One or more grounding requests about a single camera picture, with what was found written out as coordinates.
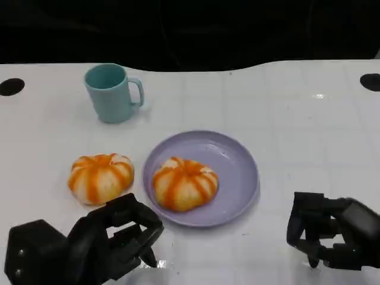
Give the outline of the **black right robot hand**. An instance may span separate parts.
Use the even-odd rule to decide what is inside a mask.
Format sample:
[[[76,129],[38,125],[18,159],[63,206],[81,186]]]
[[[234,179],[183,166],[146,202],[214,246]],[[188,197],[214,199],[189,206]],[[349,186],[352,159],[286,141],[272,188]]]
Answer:
[[[379,268],[379,214],[353,198],[295,192],[286,239],[312,268]]]

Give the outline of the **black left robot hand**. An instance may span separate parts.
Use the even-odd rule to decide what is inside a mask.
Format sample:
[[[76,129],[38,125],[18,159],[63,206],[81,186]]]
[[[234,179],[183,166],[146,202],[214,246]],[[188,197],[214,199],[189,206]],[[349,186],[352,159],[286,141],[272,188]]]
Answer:
[[[64,236],[44,220],[12,227],[4,273],[11,284],[103,284],[142,262],[155,268],[158,215],[130,193],[80,218]]]

